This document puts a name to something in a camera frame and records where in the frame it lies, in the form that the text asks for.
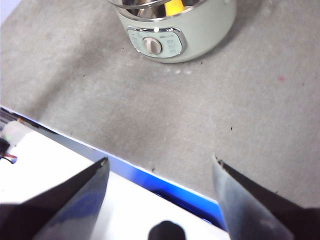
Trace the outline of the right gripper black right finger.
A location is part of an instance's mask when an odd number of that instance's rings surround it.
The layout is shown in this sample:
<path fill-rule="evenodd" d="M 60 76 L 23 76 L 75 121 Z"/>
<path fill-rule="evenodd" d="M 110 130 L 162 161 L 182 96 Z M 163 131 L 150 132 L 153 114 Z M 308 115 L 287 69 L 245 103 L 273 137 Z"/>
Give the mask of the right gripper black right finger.
<path fill-rule="evenodd" d="M 212 158 L 213 185 L 232 240 L 318 240 L 320 209 L 303 208 L 225 161 Z"/>

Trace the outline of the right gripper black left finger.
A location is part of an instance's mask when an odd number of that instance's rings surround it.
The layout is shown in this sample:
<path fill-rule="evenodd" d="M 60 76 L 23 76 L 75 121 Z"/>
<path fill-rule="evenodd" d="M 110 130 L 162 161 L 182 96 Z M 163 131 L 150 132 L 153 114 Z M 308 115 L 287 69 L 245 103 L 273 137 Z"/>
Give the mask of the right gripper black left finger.
<path fill-rule="evenodd" d="M 106 195 L 104 157 L 65 182 L 22 203 L 0 205 L 2 240 L 88 240 Z"/>

